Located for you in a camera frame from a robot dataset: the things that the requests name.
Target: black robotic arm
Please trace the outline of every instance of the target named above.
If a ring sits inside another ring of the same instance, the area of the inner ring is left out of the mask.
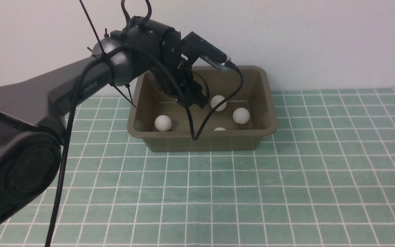
[[[58,186],[63,183],[75,107],[104,86],[128,86],[150,71],[158,89],[177,99],[189,113],[188,107],[203,108],[210,96],[208,88],[204,95],[193,79],[191,66],[198,58],[221,72],[236,69],[226,54],[197,34],[191,32],[181,39],[180,32],[150,20],[149,13],[127,20],[123,30],[105,33],[97,40],[88,58],[0,86],[0,224],[38,197],[59,167]],[[65,126],[68,113],[69,125]],[[58,191],[57,208],[60,195]]]

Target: ping pong ball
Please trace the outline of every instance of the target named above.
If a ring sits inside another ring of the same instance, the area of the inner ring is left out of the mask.
[[[249,115],[249,111],[243,107],[237,108],[232,115],[232,119],[234,119],[234,122],[239,125],[244,125],[245,123],[247,123],[250,117],[251,116]]]
[[[216,105],[217,105],[218,103],[221,103],[222,100],[224,100],[224,99],[225,99],[225,97],[223,97],[223,96],[221,96],[221,95],[216,95],[216,96],[214,96],[214,97],[211,99],[211,101],[210,101],[211,108],[215,108]],[[225,108],[226,108],[226,102],[223,103],[221,106],[219,106],[219,108],[217,108],[216,111],[223,111]]]
[[[155,128],[158,131],[168,131],[171,128],[171,119],[166,115],[160,115],[155,119]]]

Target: plastic tray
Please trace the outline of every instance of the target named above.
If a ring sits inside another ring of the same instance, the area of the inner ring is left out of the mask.
[[[159,91],[150,72],[141,75],[136,83],[127,130],[135,138],[140,138],[152,152],[198,152],[254,150],[261,139],[274,133],[278,128],[275,107],[266,72],[257,66],[238,66],[244,76],[241,91],[227,102],[223,111],[215,112],[205,125],[198,140],[190,135],[185,109],[175,99]],[[215,95],[227,97],[237,89],[240,77],[234,70],[221,73],[210,66],[193,68],[208,83],[210,99]],[[194,77],[198,83],[202,80]],[[243,107],[249,110],[251,119],[245,125],[237,125],[232,119],[234,111]],[[190,108],[195,133],[210,112],[208,103],[204,109],[193,105]],[[170,131],[159,132],[155,129],[155,119],[159,115],[171,118]],[[214,131],[224,127],[226,131]]]

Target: cutting mat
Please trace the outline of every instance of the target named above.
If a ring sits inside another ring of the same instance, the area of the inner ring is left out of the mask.
[[[130,105],[77,111],[54,246],[395,246],[395,89],[274,92],[255,151],[152,153]],[[56,181],[0,226],[43,246]]]

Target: black cable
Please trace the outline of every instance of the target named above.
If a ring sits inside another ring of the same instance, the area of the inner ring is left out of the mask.
[[[68,124],[66,127],[66,135],[65,135],[65,140],[64,140],[64,146],[63,146],[63,151],[62,151],[62,157],[61,157],[61,166],[59,170],[59,179],[58,179],[58,184],[56,186],[56,197],[55,197],[55,202],[53,205],[53,211],[51,212],[51,219],[50,219],[50,226],[48,228],[48,233],[47,233],[47,239],[45,241],[45,247],[50,247],[51,241],[53,238],[53,233],[55,230],[56,226],[56,220],[57,220],[57,215],[59,211],[59,206],[60,206],[60,200],[62,197],[62,190],[63,190],[63,182],[64,182],[64,176],[65,176],[65,169],[66,169],[66,162],[68,158],[68,151],[69,151],[69,144],[70,144],[70,139],[71,139],[71,132],[72,132],[72,126],[74,125],[74,117],[75,117],[75,110],[77,108],[77,98],[80,94],[80,89],[82,86],[83,81],[85,80],[86,75],[88,74],[89,70],[91,70],[94,66],[105,62],[105,59],[109,59],[113,57],[116,53],[119,53],[121,51],[126,51],[128,50],[127,47],[119,47],[111,51],[110,53],[106,54],[105,56],[101,56],[94,61],[90,62],[82,71],[80,76],[78,77],[75,86],[74,86],[74,95],[72,97],[72,106],[71,110],[69,112],[69,117],[68,117]]]
[[[92,30],[94,31],[95,38],[97,39],[98,45],[100,46],[101,53],[103,55],[103,54],[105,54],[105,50],[103,49],[103,46],[101,45],[100,39],[98,38],[98,34],[95,31],[94,24],[92,24],[91,18],[89,17],[88,11],[86,11],[85,5],[83,4],[82,0],[79,0],[79,2],[82,5],[83,11],[85,12],[86,17],[88,18],[88,22],[91,25]]]
[[[204,79],[204,77],[202,77],[202,75],[199,75],[198,73],[194,72],[192,69],[187,69],[187,68],[180,68],[180,70],[187,70],[192,72],[193,74],[197,75],[198,77],[200,77],[202,79],[202,81],[204,82],[204,86],[205,86],[205,97],[207,98],[207,100],[210,100],[210,88],[208,87],[208,83],[207,81]]]
[[[141,49],[136,48],[136,47],[129,47],[129,48],[144,53],[148,58],[150,58],[153,62],[155,62],[157,64],[157,66],[159,66],[163,70],[163,72],[167,75],[167,77],[169,77],[169,80],[172,82],[173,86],[178,91],[178,94],[179,94],[180,98],[183,99],[184,102],[185,102],[185,97],[184,97],[184,95],[182,93],[182,90],[180,89],[178,83],[171,76],[171,73],[168,71],[168,69],[160,61],[158,61],[157,58],[155,58],[154,56],[152,56],[151,54],[149,54],[145,50],[141,50]],[[228,61],[226,63],[226,66],[229,67],[230,69],[235,70],[240,75],[240,85],[230,96],[226,97],[224,100],[222,100],[220,103],[218,103],[213,109],[211,109],[210,113],[207,115],[207,117],[205,117],[204,121],[202,122],[202,125],[199,128],[196,136],[194,135],[193,117],[191,116],[190,108],[188,107],[187,104],[185,104],[185,111],[187,113],[188,122],[190,124],[191,138],[193,140],[195,140],[195,141],[197,139],[199,139],[199,136],[201,135],[205,125],[207,124],[207,122],[210,119],[210,117],[215,113],[216,109],[218,109],[221,105],[226,103],[228,100],[232,99],[243,87],[244,79],[243,79],[243,74],[240,71],[240,69],[234,63],[232,63],[231,61]]]
[[[129,92],[130,103],[133,103],[132,93],[130,92],[130,85],[129,83],[126,84],[127,92]]]
[[[133,105],[133,107],[136,108],[136,106],[133,104],[132,100],[129,100],[126,95],[123,94],[123,92],[115,85],[115,83],[111,83],[111,86],[113,86],[129,103]]]
[[[124,7],[124,1],[125,0],[121,0],[121,9],[123,10],[124,18],[126,19],[126,27],[124,29],[127,31],[130,27],[130,15],[127,13],[126,7]]]
[[[152,5],[150,5],[149,0],[146,0],[146,4],[147,4],[147,14],[146,14],[146,17],[144,17],[143,21],[141,22],[142,26],[145,26],[147,21],[152,16]]]
[[[240,85],[230,96],[226,97],[224,100],[222,100],[220,103],[218,103],[213,109],[211,109],[210,113],[207,115],[207,117],[205,117],[204,121],[202,122],[202,125],[199,128],[199,131],[197,132],[196,137],[194,138],[195,140],[197,140],[199,138],[199,136],[202,133],[202,130],[204,129],[204,126],[207,124],[208,120],[213,115],[213,113],[215,113],[216,109],[218,109],[221,105],[223,105],[228,100],[232,99],[243,87],[244,79],[243,79],[243,74],[240,71],[240,69],[231,61],[227,62],[226,66],[229,67],[230,69],[235,70],[240,75]]]

